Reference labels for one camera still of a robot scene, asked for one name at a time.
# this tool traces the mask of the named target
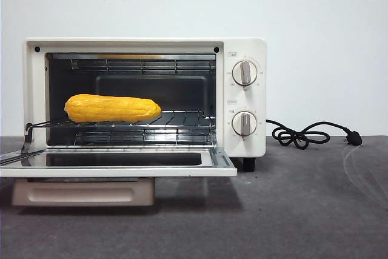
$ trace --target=corn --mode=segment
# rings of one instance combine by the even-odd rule
[[[156,118],[162,110],[151,99],[78,94],[65,103],[69,118],[77,123],[129,121]]]

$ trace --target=white wall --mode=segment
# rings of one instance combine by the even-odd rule
[[[261,36],[268,118],[388,134],[388,0],[1,0],[1,11],[3,136],[23,134],[29,36]]]
[[[1,48],[1,29],[0,29],[0,48]],[[2,86],[1,86],[1,53],[0,53],[0,96],[1,96],[1,89],[2,89]],[[0,120],[1,120],[1,104],[2,104],[2,102],[0,103]]]

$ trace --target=gray table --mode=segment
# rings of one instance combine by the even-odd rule
[[[1,258],[388,258],[388,137],[342,140],[302,151],[268,139],[253,173],[157,179],[153,207],[11,207],[4,179]]]

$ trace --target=oven foot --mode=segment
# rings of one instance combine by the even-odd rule
[[[14,206],[150,206],[155,178],[131,182],[28,182],[17,179]]]
[[[255,171],[255,161],[256,158],[243,158],[243,169],[245,172],[254,172]]]

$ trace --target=knob label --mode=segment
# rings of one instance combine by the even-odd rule
[[[228,99],[227,103],[228,103],[228,106],[230,106],[232,104],[237,104],[237,99]]]

